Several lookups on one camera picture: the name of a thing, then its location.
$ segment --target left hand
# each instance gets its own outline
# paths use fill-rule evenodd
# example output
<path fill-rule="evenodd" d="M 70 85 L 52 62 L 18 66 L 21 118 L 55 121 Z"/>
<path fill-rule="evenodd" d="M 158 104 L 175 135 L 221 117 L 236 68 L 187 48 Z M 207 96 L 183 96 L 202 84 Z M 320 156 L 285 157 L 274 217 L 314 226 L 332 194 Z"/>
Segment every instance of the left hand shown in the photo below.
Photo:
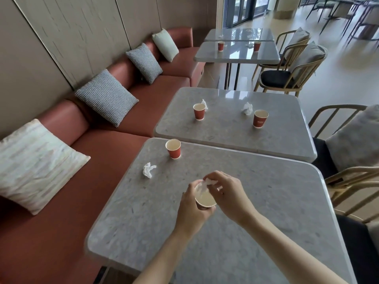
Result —
<path fill-rule="evenodd" d="M 174 233 L 177 232 L 188 240 L 199 232 L 205 221 L 215 212 L 216 207 L 213 206 L 206 210 L 197 208 L 195 200 L 195 187 L 201 182 L 201 179 L 191 182 L 187 191 L 183 193 L 180 201 L 178 216 Z"/>

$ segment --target sofa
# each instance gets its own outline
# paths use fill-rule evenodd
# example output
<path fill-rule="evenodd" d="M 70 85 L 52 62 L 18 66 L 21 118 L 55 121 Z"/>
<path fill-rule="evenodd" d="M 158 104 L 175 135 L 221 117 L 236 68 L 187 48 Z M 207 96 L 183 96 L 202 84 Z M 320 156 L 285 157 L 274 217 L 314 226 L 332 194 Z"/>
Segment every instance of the sofa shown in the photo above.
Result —
<path fill-rule="evenodd" d="M 37 117 L 56 137 L 91 159 L 36 216 L 0 197 L 1 284 L 92 284 L 101 263 L 84 253 L 84 239 L 176 91 L 196 86 L 204 64 L 193 61 L 192 29 L 168 30 L 179 48 L 152 85 L 123 56 L 109 72 L 140 101 L 116 128 L 73 95 Z"/>

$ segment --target paper cup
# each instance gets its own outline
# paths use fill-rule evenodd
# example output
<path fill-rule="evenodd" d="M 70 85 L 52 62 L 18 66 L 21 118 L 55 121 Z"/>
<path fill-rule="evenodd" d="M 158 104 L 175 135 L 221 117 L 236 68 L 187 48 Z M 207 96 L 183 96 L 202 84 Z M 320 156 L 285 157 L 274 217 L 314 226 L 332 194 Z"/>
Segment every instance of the paper cup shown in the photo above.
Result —
<path fill-rule="evenodd" d="M 205 104 L 196 104 L 193 106 L 195 117 L 197 120 L 203 120 L 205 114 Z"/>
<path fill-rule="evenodd" d="M 258 109 L 254 112 L 253 126 L 254 128 L 262 128 L 268 118 L 268 112 Z"/>
<path fill-rule="evenodd" d="M 254 42 L 254 52 L 258 52 L 260 48 L 261 42 Z"/>
<path fill-rule="evenodd" d="M 218 50 L 219 50 L 220 52 L 222 52 L 222 51 L 224 50 L 224 44 L 225 44 L 224 41 L 218 41 L 218 42 L 217 42 Z"/>
<path fill-rule="evenodd" d="M 206 210 L 208 208 L 215 206 L 216 201 L 213 198 L 213 196 L 209 193 L 208 190 L 206 192 L 203 192 L 201 195 L 196 193 L 199 185 L 200 183 L 195 187 L 195 200 L 196 200 L 197 208 L 200 210 Z"/>
<path fill-rule="evenodd" d="M 167 151 L 172 159 L 178 159 L 180 157 L 181 143 L 177 139 L 170 139 L 166 142 Z"/>

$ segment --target hand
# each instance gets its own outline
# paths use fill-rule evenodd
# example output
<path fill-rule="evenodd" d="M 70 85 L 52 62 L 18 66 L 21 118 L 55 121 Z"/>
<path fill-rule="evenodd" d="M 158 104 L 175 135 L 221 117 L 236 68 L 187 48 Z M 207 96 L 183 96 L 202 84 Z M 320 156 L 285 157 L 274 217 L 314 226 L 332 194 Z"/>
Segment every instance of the hand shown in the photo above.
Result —
<path fill-rule="evenodd" d="M 204 176 L 204 179 L 206 178 L 217 181 L 215 185 L 208 186 L 209 192 L 225 215 L 238 225 L 243 227 L 254 214 L 258 213 L 239 179 L 219 171 L 211 172 Z"/>
<path fill-rule="evenodd" d="M 215 212 L 216 207 L 213 206 L 207 210 L 199 210 L 195 200 L 195 187 L 201 182 L 196 180 L 188 185 L 187 191 L 183 192 L 180 201 L 178 216 L 174 233 L 183 235 L 190 240 L 201 229 L 205 221 Z"/>

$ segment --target gray table top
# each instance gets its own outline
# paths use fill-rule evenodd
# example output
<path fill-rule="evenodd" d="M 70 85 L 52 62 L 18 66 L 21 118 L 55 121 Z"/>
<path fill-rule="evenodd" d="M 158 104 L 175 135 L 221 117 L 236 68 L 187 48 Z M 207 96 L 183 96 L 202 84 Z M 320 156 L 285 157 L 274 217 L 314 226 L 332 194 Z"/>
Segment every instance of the gray table top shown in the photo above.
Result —
<path fill-rule="evenodd" d="M 258 52 L 248 47 L 254 42 L 225 42 L 224 50 L 218 51 L 217 42 L 203 42 L 194 57 L 196 62 L 235 64 L 278 64 L 280 56 L 274 42 L 262 42 Z"/>
<path fill-rule="evenodd" d="M 346 247 L 320 172 L 306 162 L 182 143 L 172 160 L 167 140 L 150 138 L 99 215 L 86 240 L 104 265 L 136 274 L 175 225 L 188 183 L 215 169 L 240 178 L 260 213 L 348 283 Z M 153 177 L 142 174 L 151 162 Z M 288 283 L 262 248 L 218 208 L 189 243 L 174 283 Z"/>
<path fill-rule="evenodd" d="M 197 121 L 192 106 L 202 99 L 208 110 Z M 263 128 L 252 126 L 253 113 L 242 113 L 246 102 L 253 111 L 268 111 Z M 174 96 L 154 135 L 306 162 L 317 157 L 298 98 L 284 94 L 184 87 Z"/>
<path fill-rule="evenodd" d="M 209 41 L 254 41 L 273 42 L 274 36 L 270 28 L 222 28 L 211 29 L 205 38 Z"/>

